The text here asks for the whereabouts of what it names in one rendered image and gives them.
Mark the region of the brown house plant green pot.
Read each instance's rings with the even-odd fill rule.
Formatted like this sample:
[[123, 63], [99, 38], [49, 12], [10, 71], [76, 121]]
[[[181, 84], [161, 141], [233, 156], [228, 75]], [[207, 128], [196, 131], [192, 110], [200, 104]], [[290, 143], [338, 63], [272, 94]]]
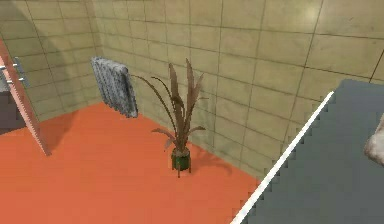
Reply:
[[180, 96], [178, 76], [172, 63], [168, 64], [170, 86], [167, 86], [161, 79], [152, 76], [152, 79], [159, 81], [166, 90], [171, 108], [167, 106], [158, 89], [151, 82], [142, 76], [135, 75], [135, 78], [142, 80], [153, 90], [170, 119], [174, 133], [162, 128], [153, 129], [152, 132], [167, 136], [167, 141], [164, 144], [165, 149], [174, 145], [170, 157], [171, 167], [177, 171], [177, 177], [180, 177], [181, 171], [187, 170], [191, 172], [192, 169], [191, 152], [187, 147], [189, 136], [195, 131], [204, 130], [203, 126], [191, 127], [193, 111], [196, 103], [200, 100], [199, 94], [202, 87], [203, 74], [200, 75], [198, 80], [195, 80], [191, 62], [188, 59], [185, 59], [185, 61], [187, 77], [186, 101], [183, 101]]

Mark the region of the pale beige lumpy object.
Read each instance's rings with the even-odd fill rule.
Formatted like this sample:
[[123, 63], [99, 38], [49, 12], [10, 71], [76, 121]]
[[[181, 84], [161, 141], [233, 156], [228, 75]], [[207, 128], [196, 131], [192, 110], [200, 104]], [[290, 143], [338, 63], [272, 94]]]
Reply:
[[368, 139], [364, 147], [364, 154], [384, 167], [384, 123], [380, 123], [375, 133]]

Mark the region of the grey counter with white edge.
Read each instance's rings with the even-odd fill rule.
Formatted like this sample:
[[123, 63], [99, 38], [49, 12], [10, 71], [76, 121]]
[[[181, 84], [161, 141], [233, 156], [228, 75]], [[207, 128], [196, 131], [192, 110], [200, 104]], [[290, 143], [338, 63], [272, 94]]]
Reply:
[[384, 166], [364, 146], [384, 123], [384, 85], [344, 80], [230, 224], [384, 224]]

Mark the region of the pink room door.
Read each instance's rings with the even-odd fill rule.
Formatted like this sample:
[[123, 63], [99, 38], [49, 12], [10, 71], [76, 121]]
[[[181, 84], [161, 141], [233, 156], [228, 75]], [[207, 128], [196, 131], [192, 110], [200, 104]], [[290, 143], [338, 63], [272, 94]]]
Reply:
[[4, 41], [0, 38], [0, 74], [4, 76], [5, 83], [9, 87], [10, 93], [32, 137], [43, 153], [50, 156], [51, 152], [42, 138], [39, 121], [34, 114], [25, 86], [18, 80], [18, 73], [13, 67], [14, 58], [10, 56]]

